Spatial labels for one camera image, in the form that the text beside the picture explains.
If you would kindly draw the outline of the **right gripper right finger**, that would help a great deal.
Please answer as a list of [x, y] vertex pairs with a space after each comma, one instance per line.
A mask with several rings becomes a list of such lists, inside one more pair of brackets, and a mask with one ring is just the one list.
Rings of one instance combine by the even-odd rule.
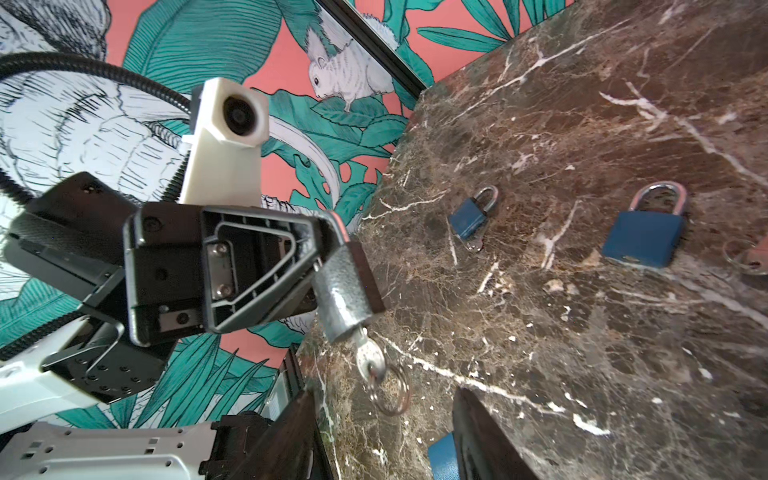
[[538, 479], [471, 390], [456, 389], [452, 421], [461, 480]]

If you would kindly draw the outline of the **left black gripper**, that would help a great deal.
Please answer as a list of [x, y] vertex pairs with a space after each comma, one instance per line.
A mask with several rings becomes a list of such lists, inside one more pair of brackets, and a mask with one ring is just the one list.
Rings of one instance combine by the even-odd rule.
[[315, 268], [342, 245], [332, 211], [138, 206], [87, 172], [39, 196], [4, 175], [2, 192], [22, 208], [9, 239], [46, 263], [13, 265], [64, 291], [83, 277], [84, 305], [123, 324], [139, 347], [292, 315]]

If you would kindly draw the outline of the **blue padlock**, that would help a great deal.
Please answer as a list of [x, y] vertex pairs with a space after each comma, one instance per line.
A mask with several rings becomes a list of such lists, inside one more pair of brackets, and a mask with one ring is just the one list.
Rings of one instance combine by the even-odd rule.
[[[671, 212], [640, 211], [640, 202], [656, 190], [671, 191], [676, 199]], [[675, 181], [659, 181], [638, 190], [626, 211], [622, 211], [604, 242], [605, 258], [652, 268], [667, 267], [685, 227], [683, 212], [687, 189]]]
[[452, 432], [430, 445], [427, 453], [434, 480], [460, 479]]
[[449, 217], [453, 233], [468, 251], [477, 253], [483, 249], [484, 229], [498, 199], [499, 190], [496, 186], [484, 186], [466, 198]]

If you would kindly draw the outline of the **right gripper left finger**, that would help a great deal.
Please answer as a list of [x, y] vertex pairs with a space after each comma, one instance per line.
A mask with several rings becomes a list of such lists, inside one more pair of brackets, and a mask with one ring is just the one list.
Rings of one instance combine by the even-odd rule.
[[315, 396], [302, 390], [228, 479], [308, 479], [314, 454]]

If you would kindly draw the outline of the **silver key with ring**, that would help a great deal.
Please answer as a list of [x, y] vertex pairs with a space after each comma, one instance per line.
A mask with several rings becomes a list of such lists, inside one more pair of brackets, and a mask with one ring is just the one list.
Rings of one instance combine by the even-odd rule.
[[[381, 347], [368, 336], [365, 327], [357, 327], [351, 341], [355, 348], [356, 366], [371, 403], [383, 415], [394, 417], [404, 414], [410, 407], [412, 396], [410, 383], [402, 367], [388, 362]], [[387, 406], [380, 395], [388, 375], [393, 376], [399, 385], [394, 406]]]

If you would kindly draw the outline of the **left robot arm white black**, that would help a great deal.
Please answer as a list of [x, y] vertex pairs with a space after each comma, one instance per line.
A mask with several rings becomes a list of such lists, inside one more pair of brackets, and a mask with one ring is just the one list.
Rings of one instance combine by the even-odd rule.
[[176, 343], [325, 308], [322, 266], [350, 248], [332, 211], [257, 206], [267, 98], [225, 78], [186, 97], [149, 78], [59, 52], [6, 55], [1, 74], [67, 71], [127, 84], [187, 115], [187, 163], [158, 202], [135, 205], [87, 172], [41, 196], [9, 177], [22, 213], [11, 262], [79, 308], [1, 352], [5, 479], [308, 479], [321, 463], [315, 399], [302, 391], [275, 421], [253, 412], [190, 427], [73, 429], [46, 417], [112, 403], [163, 383]]

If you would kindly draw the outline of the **blue padlock front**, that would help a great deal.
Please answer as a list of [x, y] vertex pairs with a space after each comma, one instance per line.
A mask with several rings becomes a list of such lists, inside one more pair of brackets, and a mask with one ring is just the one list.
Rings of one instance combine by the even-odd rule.
[[[640, 211], [640, 202], [656, 190], [671, 191], [676, 199], [671, 212]], [[626, 211], [622, 211], [604, 242], [605, 258], [652, 268], [667, 267], [685, 227], [683, 212], [687, 189], [675, 181], [659, 181], [638, 190]]]

